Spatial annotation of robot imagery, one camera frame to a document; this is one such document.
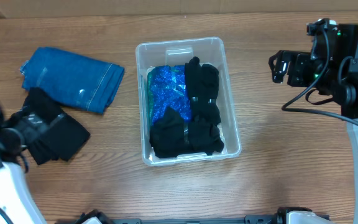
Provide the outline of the blue sequin fabric bundle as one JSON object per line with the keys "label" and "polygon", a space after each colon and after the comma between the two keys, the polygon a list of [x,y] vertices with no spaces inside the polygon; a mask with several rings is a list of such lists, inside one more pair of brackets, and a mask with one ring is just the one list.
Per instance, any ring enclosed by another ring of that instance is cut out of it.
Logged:
{"label": "blue sequin fabric bundle", "polygon": [[167,107],[175,110],[185,121],[191,119],[184,65],[164,65],[151,69],[147,74],[147,93],[151,125],[164,116]]}

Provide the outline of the blue denim jeans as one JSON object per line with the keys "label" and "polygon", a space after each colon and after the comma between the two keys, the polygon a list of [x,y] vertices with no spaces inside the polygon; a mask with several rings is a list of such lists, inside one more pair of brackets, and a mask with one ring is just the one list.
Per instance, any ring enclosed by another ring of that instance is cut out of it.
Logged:
{"label": "blue denim jeans", "polygon": [[40,88],[72,108],[103,114],[113,102],[124,67],[53,47],[39,47],[20,68],[26,90]]}

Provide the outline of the black garment with tape band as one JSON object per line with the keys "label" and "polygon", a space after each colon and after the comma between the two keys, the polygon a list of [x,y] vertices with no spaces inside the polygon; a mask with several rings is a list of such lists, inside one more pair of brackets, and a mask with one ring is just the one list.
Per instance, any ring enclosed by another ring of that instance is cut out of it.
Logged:
{"label": "black garment with tape band", "polygon": [[40,88],[31,88],[23,107],[6,121],[16,129],[38,165],[50,160],[69,161],[90,138],[77,120]]}

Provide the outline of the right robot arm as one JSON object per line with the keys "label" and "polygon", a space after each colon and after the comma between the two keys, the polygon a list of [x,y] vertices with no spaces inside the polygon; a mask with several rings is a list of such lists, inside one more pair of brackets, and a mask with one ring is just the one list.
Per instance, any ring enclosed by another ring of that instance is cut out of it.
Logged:
{"label": "right robot arm", "polygon": [[[311,113],[337,118],[346,122],[354,161],[354,187],[356,204],[354,223],[358,223],[358,24],[337,24],[328,18],[306,26],[313,37],[310,52],[279,50],[269,58],[268,64],[275,83],[287,83],[304,90],[282,106],[287,112]],[[341,107],[339,114],[291,107],[301,97],[309,98],[317,91],[328,99],[320,105],[335,102]]]}

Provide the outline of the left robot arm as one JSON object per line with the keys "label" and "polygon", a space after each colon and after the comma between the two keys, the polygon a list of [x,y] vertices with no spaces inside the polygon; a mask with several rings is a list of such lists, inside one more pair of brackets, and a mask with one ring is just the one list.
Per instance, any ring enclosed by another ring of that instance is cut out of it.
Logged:
{"label": "left robot arm", "polygon": [[25,180],[27,162],[23,162],[23,169],[17,160],[24,157],[24,138],[3,124],[0,105],[0,223],[45,223]]}

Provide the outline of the clear plastic storage bin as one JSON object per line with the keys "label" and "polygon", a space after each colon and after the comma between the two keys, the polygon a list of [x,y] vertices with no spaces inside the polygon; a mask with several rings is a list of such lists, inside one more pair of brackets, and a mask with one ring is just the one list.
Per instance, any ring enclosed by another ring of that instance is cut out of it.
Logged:
{"label": "clear plastic storage bin", "polygon": [[[140,135],[142,160],[148,166],[170,166],[185,162],[218,161],[237,157],[241,141],[237,128],[231,82],[227,68],[224,43],[219,37],[199,39],[146,42],[135,50],[140,110]],[[173,152],[172,157],[163,158],[150,144],[150,129],[171,107],[181,115],[183,124],[193,116],[191,104],[197,97],[189,98],[185,85],[185,64],[194,57],[200,65],[208,64],[218,71],[218,92],[207,103],[219,113],[217,125],[219,139],[223,142],[220,151]]]}

